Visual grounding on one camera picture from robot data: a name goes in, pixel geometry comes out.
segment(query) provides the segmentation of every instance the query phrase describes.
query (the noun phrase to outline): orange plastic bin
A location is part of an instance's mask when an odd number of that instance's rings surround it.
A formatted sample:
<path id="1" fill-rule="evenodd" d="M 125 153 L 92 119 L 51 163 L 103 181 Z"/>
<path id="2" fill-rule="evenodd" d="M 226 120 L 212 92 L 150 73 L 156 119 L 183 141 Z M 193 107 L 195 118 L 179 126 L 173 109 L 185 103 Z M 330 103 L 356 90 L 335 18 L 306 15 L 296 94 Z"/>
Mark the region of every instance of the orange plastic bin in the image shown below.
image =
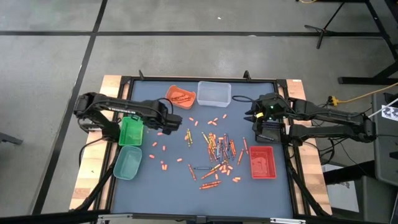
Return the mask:
<path id="1" fill-rule="evenodd" d="M 186 110 L 192 108 L 196 97 L 197 94 L 195 92 L 183 90 L 176 85 L 170 86 L 166 93 L 166 98 L 169 99 L 173 105 Z"/>
<path id="2" fill-rule="evenodd" d="M 271 146 L 251 146 L 250 165 L 253 179 L 276 178 L 274 152 Z"/>

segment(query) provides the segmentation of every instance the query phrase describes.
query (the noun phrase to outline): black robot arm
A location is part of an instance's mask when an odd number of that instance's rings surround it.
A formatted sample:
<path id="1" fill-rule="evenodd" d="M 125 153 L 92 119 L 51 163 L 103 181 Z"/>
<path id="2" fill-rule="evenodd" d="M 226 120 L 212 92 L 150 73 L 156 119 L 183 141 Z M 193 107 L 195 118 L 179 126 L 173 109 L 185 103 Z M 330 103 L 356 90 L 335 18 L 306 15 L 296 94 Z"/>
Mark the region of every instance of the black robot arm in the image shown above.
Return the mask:
<path id="1" fill-rule="evenodd" d="M 78 97 L 73 114 L 78 119 L 89 119 L 103 132 L 107 141 L 118 142 L 120 127 L 108 120 L 102 110 L 117 111 L 140 117 L 148 128 L 162 129 L 164 134 L 176 131 L 182 122 L 181 116 L 169 114 L 167 107 L 159 100 L 136 102 L 108 97 L 98 93 L 86 93 Z"/>
<path id="2" fill-rule="evenodd" d="M 317 119 L 337 124 L 336 126 L 306 127 L 293 124 L 282 133 L 283 143 L 301 146 L 308 138 L 350 138 L 358 142 L 372 142 L 376 139 L 375 124 L 363 113 L 348 113 L 319 107 L 312 102 L 296 98 L 283 99 L 277 93 L 260 95 L 252 102 L 251 109 L 245 113 L 251 115 L 244 119 L 253 122 L 256 139 L 272 141 L 266 133 L 269 121 L 292 118 L 299 121 Z"/>

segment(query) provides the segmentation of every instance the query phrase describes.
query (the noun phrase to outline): concrete floor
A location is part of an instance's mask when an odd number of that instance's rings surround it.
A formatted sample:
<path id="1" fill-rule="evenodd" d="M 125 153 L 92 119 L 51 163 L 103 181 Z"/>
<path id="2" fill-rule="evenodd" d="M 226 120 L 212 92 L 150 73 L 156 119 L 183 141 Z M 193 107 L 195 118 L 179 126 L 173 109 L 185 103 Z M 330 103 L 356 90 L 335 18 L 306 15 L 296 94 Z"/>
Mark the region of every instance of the concrete floor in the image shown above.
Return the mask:
<path id="1" fill-rule="evenodd" d="M 92 30 L 100 0 L 0 0 L 0 30 Z M 384 1 L 372 1 L 393 40 L 396 22 Z M 338 4 L 293 0 L 112 0 L 100 30 L 307 31 L 323 26 Z M 346 4 L 330 25 L 335 31 L 376 31 L 362 4 Z M 29 213 L 37 183 L 65 111 L 87 37 L 0 36 L 0 131 L 24 140 L 0 144 L 0 216 Z M 324 103 L 381 86 L 337 84 L 338 76 L 370 77 L 393 62 L 381 39 L 331 38 L 320 50 L 303 37 L 98 37 L 80 93 L 99 91 L 103 75 L 181 75 L 302 79 L 307 99 Z M 370 98 L 339 106 L 364 111 Z M 67 211 L 86 134 L 72 118 L 44 212 Z M 320 148 L 327 141 L 318 141 Z M 356 162 L 373 158 L 373 147 L 346 141 Z M 339 147 L 333 162 L 351 165 Z"/>

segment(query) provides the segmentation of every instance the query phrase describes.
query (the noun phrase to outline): wooden plank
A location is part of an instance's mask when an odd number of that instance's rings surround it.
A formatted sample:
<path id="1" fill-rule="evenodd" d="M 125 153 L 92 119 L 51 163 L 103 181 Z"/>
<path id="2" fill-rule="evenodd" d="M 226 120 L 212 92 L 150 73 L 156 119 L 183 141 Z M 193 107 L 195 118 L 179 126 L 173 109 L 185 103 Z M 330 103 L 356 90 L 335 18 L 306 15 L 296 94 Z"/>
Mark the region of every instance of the wooden plank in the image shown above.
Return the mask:
<path id="1" fill-rule="evenodd" d="M 129 86 L 125 85 L 124 89 L 123 89 L 123 93 L 122 93 L 122 99 L 127 99 L 127 94 L 128 94 L 128 89 Z M 123 117 L 123 113 L 119 113 L 119 118 Z M 116 153 L 116 149 L 117 149 L 118 145 L 117 144 L 113 144 L 112 148 L 111 148 L 111 154 L 109 157 L 109 162 L 108 164 L 110 165 L 114 159 L 114 155 Z M 101 196 L 101 202 L 99 203 L 99 208 L 105 208 L 106 205 L 106 199 L 108 198 L 108 189 L 109 189 L 109 185 L 110 185 L 110 179 L 106 182 L 106 184 L 104 185 L 104 190 L 102 191 L 102 196 Z"/>
<path id="2" fill-rule="evenodd" d="M 283 88 L 281 86 L 278 88 L 278 92 L 279 92 L 280 95 L 285 97 L 284 90 L 283 90 Z M 287 119 L 284 119 L 284 123 L 285 124 L 289 124 Z M 289 149 L 289 155 L 293 156 L 293 147 L 289 146 L 288 149 Z M 296 161 L 294 160 L 294 158 L 291 158 L 290 161 L 292 161 L 292 165 L 293 165 L 294 169 L 297 170 Z M 303 204 L 303 198 L 302 198 L 302 195 L 301 195 L 301 191 L 300 191 L 299 187 L 297 186 L 297 184 L 294 182 L 294 180 L 293 180 L 293 183 L 294 183 L 294 192 L 296 194 L 298 213 L 299 214 L 304 214 L 304 204 Z"/>
<path id="3" fill-rule="evenodd" d="M 107 96 L 118 97 L 120 81 L 120 75 L 105 75 L 101 90 L 99 92 Z M 108 119 L 112 119 L 113 112 L 104 111 L 103 114 Z M 101 136 L 101 131 L 90 132 L 87 137 L 87 142 L 99 139 Z M 106 141 L 99 141 L 86 147 L 81 160 L 79 173 L 77 175 L 72 200 L 69 205 L 70 209 L 81 205 L 81 203 L 84 201 L 84 198 L 90 194 L 95 185 L 98 183 L 102 163 L 104 160 L 105 149 Z"/>
<path id="4" fill-rule="evenodd" d="M 290 97 L 305 100 L 304 87 L 301 80 L 287 80 L 287 91 Z M 294 123 L 305 126 L 312 125 L 311 121 L 295 121 Z M 307 142 L 317 145 L 314 139 L 309 139 Z M 308 190 L 315 200 L 320 203 L 324 211 L 331 214 L 331 207 L 325 180 L 323 178 L 321 162 L 318 156 L 318 149 L 305 143 L 298 149 L 302 161 L 305 185 L 308 187 Z"/>

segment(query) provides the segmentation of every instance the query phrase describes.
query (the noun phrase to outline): light green plastic bin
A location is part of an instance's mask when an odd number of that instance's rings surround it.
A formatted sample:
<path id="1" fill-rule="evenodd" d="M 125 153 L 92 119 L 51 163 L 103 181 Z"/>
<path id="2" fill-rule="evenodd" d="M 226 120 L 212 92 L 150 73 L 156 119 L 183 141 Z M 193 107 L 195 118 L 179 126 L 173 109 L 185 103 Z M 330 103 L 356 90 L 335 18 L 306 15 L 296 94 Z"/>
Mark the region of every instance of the light green plastic bin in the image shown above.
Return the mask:
<path id="1" fill-rule="evenodd" d="M 142 151 L 138 147 L 123 146 L 113 169 L 113 175 L 122 180 L 133 179 L 142 159 Z"/>
<path id="2" fill-rule="evenodd" d="M 142 144 L 142 134 L 144 125 L 139 118 L 125 117 L 122 120 L 120 131 L 120 146 L 140 146 Z"/>

